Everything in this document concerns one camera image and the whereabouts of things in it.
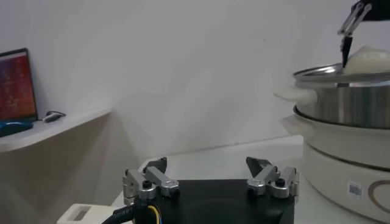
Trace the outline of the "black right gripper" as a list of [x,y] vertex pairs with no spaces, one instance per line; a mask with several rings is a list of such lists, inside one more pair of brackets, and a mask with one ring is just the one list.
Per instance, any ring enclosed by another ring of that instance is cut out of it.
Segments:
[[343,22],[337,34],[342,36],[340,51],[342,67],[347,64],[353,33],[362,21],[389,21],[389,0],[359,0]]

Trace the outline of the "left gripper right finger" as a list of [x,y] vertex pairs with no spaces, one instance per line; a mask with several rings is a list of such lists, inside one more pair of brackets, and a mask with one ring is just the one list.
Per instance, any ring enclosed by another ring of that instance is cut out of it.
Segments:
[[266,159],[247,157],[246,164],[252,175],[247,188],[255,196],[269,194],[278,199],[299,196],[299,173],[295,167],[280,170]]

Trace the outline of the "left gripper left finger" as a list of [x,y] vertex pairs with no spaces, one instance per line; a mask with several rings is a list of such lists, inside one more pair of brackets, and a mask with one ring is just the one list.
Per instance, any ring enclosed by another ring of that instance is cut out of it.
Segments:
[[153,200],[157,195],[177,198],[180,194],[179,181],[165,175],[167,166],[167,157],[162,157],[149,161],[141,170],[126,169],[122,177],[123,200]]

